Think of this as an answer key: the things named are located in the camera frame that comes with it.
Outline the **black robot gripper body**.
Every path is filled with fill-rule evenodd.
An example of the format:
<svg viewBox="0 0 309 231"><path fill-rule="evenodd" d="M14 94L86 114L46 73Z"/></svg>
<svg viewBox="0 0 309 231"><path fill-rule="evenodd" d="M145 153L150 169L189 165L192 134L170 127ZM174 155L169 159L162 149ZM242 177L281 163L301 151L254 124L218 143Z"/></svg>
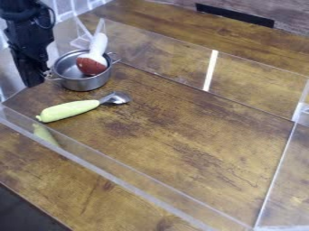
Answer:
<svg viewBox="0 0 309 231"><path fill-rule="evenodd" d="M56 14L42 0L0 0L8 43L28 57L48 61L47 47L55 40Z"/></svg>

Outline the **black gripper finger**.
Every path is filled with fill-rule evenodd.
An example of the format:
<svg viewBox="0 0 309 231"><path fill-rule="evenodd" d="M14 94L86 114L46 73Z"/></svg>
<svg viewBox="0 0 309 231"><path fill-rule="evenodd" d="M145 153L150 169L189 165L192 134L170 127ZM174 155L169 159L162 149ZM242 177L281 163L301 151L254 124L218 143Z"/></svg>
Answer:
<svg viewBox="0 0 309 231"><path fill-rule="evenodd" d="M11 50L15 65L27 88L44 83L46 72L50 70L47 63L28 57L23 52Z"/></svg>

